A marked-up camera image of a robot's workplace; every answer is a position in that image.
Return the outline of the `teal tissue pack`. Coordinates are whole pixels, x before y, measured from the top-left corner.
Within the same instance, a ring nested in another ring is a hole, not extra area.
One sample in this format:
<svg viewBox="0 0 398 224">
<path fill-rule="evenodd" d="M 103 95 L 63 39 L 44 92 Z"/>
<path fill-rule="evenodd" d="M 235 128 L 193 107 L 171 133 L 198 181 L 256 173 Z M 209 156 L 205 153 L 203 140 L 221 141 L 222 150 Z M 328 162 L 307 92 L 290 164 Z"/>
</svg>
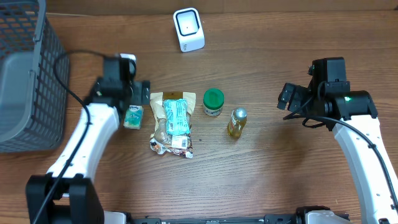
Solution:
<svg viewBox="0 0 398 224">
<path fill-rule="evenodd" d="M 123 126 L 128 129 L 140 129 L 144 116 L 144 108 L 142 106 L 130 105 L 126 111 Z"/>
</svg>

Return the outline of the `yellow drink bottle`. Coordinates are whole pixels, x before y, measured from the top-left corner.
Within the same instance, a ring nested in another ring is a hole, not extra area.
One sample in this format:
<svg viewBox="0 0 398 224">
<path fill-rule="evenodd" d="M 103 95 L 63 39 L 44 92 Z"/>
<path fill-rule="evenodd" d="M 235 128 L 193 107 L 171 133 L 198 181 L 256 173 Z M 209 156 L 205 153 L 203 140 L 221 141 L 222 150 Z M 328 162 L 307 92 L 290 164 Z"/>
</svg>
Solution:
<svg viewBox="0 0 398 224">
<path fill-rule="evenodd" d="M 240 138 L 243 127 L 245 127 L 247 123 L 247 116 L 248 114 L 245 108 L 238 107 L 232 111 L 230 121 L 227 125 L 228 134 L 232 138 Z"/>
</svg>

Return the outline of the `brown nut pouch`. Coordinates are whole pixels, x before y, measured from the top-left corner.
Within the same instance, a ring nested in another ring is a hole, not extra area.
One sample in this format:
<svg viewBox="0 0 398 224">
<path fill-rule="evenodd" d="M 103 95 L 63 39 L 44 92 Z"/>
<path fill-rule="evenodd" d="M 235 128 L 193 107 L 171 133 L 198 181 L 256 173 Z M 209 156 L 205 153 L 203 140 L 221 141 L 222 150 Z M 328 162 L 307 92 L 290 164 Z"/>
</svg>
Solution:
<svg viewBox="0 0 398 224">
<path fill-rule="evenodd" d="M 185 99 L 188 104 L 187 120 L 190 128 L 190 133 L 185 135 L 173 136 L 166 132 L 166 114 L 164 109 L 165 100 Z M 176 137 L 175 147 L 188 148 L 188 138 L 191 135 L 191 116 L 195 110 L 197 96 L 192 92 L 183 91 L 166 91 L 150 94 L 150 107 L 155 118 L 155 131 L 151 136 L 157 143 L 165 147 L 173 147 L 173 138 Z"/>
</svg>

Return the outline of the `green lid jar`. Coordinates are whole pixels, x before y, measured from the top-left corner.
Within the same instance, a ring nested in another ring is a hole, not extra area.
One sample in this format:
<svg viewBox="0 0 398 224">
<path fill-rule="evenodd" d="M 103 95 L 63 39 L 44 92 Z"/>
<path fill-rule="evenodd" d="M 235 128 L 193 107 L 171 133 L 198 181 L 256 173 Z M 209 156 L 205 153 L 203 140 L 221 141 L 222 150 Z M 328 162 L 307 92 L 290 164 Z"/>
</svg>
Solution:
<svg viewBox="0 0 398 224">
<path fill-rule="evenodd" d="M 224 94 L 217 88 L 208 89 L 203 96 L 203 110 L 208 116 L 221 114 L 224 105 Z"/>
</svg>

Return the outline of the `teal snack packet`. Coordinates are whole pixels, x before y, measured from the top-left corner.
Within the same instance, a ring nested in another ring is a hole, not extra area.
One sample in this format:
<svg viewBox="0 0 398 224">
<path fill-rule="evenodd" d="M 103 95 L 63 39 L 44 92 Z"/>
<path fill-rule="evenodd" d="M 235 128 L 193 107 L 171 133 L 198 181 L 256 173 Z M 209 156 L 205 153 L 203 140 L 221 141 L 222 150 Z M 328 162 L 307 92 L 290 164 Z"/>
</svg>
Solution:
<svg viewBox="0 0 398 224">
<path fill-rule="evenodd" d="M 164 109 L 166 114 L 166 132 L 173 136 L 190 133 L 187 120 L 188 104 L 185 99 L 165 100 Z"/>
</svg>

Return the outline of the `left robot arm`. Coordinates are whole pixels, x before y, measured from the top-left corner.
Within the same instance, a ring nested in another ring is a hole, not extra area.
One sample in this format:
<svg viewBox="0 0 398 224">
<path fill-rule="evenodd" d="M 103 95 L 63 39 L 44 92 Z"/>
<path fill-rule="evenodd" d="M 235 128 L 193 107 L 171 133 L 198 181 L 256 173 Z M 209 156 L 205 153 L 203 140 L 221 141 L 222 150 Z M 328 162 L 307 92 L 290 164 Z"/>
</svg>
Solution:
<svg viewBox="0 0 398 224">
<path fill-rule="evenodd" d="M 135 81 L 136 56 L 103 58 L 99 77 L 85 99 L 78 124 L 60 157 L 45 175 L 25 187 L 31 223 L 132 223 L 128 212 L 107 212 L 94 187 L 96 170 L 129 106 L 149 103 L 150 83 Z"/>
</svg>

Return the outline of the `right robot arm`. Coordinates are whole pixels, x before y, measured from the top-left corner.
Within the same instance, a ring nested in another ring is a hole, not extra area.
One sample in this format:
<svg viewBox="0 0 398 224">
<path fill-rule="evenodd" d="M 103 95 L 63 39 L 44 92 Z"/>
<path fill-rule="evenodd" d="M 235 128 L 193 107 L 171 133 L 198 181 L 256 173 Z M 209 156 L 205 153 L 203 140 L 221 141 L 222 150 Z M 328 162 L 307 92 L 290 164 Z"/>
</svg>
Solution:
<svg viewBox="0 0 398 224">
<path fill-rule="evenodd" d="M 340 145 L 358 194 L 363 223 L 397 223 L 397 175 L 384 146 L 378 112 L 365 90 L 351 90 L 342 57 L 316 59 L 307 87 L 286 83 L 277 108 L 286 120 L 326 127 Z"/>
</svg>

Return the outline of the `white barcode scanner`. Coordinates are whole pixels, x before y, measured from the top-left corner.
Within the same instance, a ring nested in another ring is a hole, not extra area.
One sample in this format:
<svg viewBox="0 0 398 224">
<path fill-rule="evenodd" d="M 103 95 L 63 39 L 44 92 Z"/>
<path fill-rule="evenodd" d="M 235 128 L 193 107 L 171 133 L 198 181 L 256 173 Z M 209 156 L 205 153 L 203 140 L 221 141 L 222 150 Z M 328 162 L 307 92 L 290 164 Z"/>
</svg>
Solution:
<svg viewBox="0 0 398 224">
<path fill-rule="evenodd" d="M 180 9 L 174 12 L 175 30 L 183 53 L 202 49 L 205 36 L 198 11 L 193 8 Z"/>
</svg>

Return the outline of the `grey plastic mesh basket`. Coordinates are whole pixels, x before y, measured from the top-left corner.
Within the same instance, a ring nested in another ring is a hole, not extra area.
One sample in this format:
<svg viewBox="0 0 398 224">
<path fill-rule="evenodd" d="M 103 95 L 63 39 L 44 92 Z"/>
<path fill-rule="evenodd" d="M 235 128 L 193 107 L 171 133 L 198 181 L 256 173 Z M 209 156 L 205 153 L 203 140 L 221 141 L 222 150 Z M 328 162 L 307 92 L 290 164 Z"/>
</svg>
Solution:
<svg viewBox="0 0 398 224">
<path fill-rule="evenodd" d="M 70 62 L 46 2 L 1 0 L 1 152 L 55 149 L 63 139 Z"/>
</svg>

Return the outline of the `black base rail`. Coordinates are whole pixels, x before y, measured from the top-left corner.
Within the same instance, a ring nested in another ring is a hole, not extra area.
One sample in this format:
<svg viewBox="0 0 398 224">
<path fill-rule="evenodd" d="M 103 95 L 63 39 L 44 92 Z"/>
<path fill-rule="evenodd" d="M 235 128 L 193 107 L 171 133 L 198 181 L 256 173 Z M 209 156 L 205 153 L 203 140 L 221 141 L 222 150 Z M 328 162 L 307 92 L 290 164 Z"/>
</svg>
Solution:
<svg viewBox="0 0 398 224">
<path fill-rule="evenodd" d="M 305 224 L 304 217 L 297 215 L 265 215 L 264 217 L 234 217 L 234 218 L 131 218 L 130 224 Z"/>
</svg>

